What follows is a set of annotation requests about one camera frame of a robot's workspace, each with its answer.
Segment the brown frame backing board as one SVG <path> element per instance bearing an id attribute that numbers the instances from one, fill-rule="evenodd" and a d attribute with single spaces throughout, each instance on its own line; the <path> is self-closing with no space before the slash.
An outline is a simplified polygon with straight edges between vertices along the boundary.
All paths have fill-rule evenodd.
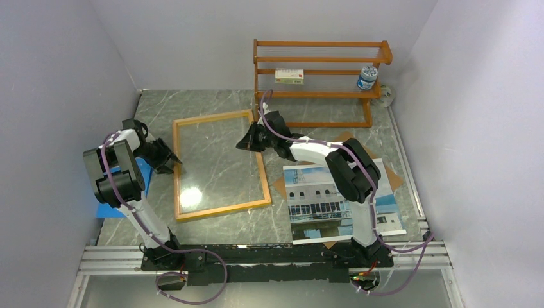
<path id="1" fill-rule="evenodd" d="M 394 192 L 404 183 L 403 178 L 395 173 L 382 157 L 372 152 L 366 145 L 363 148 L 375 161 L 382 175 L 378 181 L 378 192 L 374 199 L 377 230 L 384 237 L 407 235 L 407 226 L 398 207 L 400 199 L 393 199 Z"/>

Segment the building and sky photo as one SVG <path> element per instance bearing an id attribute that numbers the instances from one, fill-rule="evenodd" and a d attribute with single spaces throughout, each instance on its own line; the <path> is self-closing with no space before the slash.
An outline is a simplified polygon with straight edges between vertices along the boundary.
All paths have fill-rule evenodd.
<path id="1" fill-rule="evenodd" d="M 374 199 L 377 231 L 382 236 L 407 233 L 382 159 L 374 160 L 381 178 Z M 310 164 L 284 166 L 285 189 L 294 244 L 349 240 L 353 236 L 352 202 L 338 191 L 330 171 Z"/>

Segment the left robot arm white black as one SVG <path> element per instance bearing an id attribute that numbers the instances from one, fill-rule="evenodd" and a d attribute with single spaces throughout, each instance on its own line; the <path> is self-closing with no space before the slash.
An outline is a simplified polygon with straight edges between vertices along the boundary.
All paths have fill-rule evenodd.
<path id="1" fill-rule="evenodd" d="M 83 161 L 94 196 L 100 203 L 120 210 L 144 241 L 148 261 L 169 270 L 183 262 L 183 251 L 170 228 L 149 205 L 145 182 L 136 162 L 142 158 L 158 174 L 171 174 L 181 160 L 161 138 L 154 138 L 143 122 L 122 122 L 121 130 L 107 136 L 102 145 L 83 152 Z"/>

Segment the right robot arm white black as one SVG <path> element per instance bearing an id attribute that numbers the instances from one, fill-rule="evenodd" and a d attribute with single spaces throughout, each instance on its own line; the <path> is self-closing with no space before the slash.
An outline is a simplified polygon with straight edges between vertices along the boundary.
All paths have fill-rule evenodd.
<path id="1" fill-rule="evenodd" d="M 377 258 L 382 239 L 377 230 L 375 195 L 381 173 L 357 139 L 327 142 L 293 133 L 279 112 L 273 111 L 250 123 L 235 147 L 253 152 L 272 148 L 280 158 L 327 167 L 339 193 L 352 204 L 354 261 L 369 266 Z"/>

